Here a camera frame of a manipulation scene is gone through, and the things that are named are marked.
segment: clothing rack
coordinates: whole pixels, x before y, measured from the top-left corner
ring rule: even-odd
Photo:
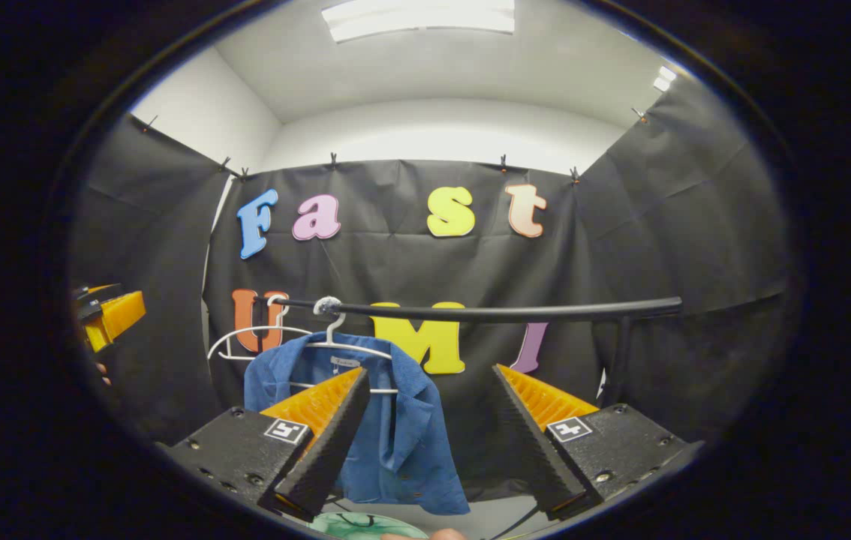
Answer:
[[[268,298],[256,297],[264,302]],[[310,308],[315,301],[276,298],[276,304],[293,308]],[[657,298],[657,300],[621,301],[617,304],[550,305],[550,307],[380,307],[380,305],[336,304],[326,305],[325,314],[362,314],[371,317],[415,319],[422,321],[454,321],[463,323],[547,323],[551,321],[603,321],[621,318],[648,319],[676,315],[682,311],[682,298]]]
[[[268,298],[256,297],[255,302],[267,302]],[[315,301],[275,298],[276,304],[292,308],[315,308]],[[620,301],[615,304],[550,305],[550,307],[378,307],[378,305],[341,304],[325,301],[319,310],[323,314],[362,314],[373,317],[415,319],[422,321],[453,321],[463,323],[547,323],[552,321],[617,321],[618,335],[612,365],[606,369],[606,383],[600,394],[601,406],[618,403],[624,386],[629,358],[629,334],[632,321],[650,319],[682,312],[682,298],[656,298],[656,300]]]

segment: fluorescent light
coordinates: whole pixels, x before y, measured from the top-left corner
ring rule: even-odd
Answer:
[[[512,34],[514,0],[353,0],[322,11],[339,44],[416,28],[468,28]]]
[[[672,69],[667,68],[665,65],[659,68],[659,76],[670,83],[675,81],[675,73],[673,73]]]
[[[666,79],[663,79],[661,76],[656,76],[656,80],[652,83],[652,85],[655,86],[656,89],[660,90],[660,92],[665,92],[669,89],[669,81],[666,81]]]

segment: white wall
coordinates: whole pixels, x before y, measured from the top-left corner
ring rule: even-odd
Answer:
[[[214,47],[190,58],[135,105],[131,113],[231,170],[260,171],[281,123]]]
[[[449,160],[583,171],[625,133],[587,116],[500,101],[428,99],[356,106],[282,126],[260,170],[339,161]]]

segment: blue letter f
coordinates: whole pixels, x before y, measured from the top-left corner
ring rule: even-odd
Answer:
[[[278,201],[278,193],[275,189],[269,189],[239,209],[237,216],[242,226],[242,250],[239,255],[243,259],[248,259],[265,247],[265,239],[258,235],[257,229],[262,229],[262,233],[268,232],[269,206],[274,205],[275,201]]]

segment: black rack pole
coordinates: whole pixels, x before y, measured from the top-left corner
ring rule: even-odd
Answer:
[[[315,301],[276,298],[276,304],[295,308],[312,308]],[[663,315],[676,315],[682,311],[682,298],[657,298],[657,300],[622,301],[617,304],[552,305],[551,307],[467,307],[463,310],[443,310],[432,307],[375,307],[375,305],[340,304],[332,308],[334,314],[362,314],[393,319],[421,321],[457,321],[463,323],[547,323],[549,321],[598,321],[647,319]]]

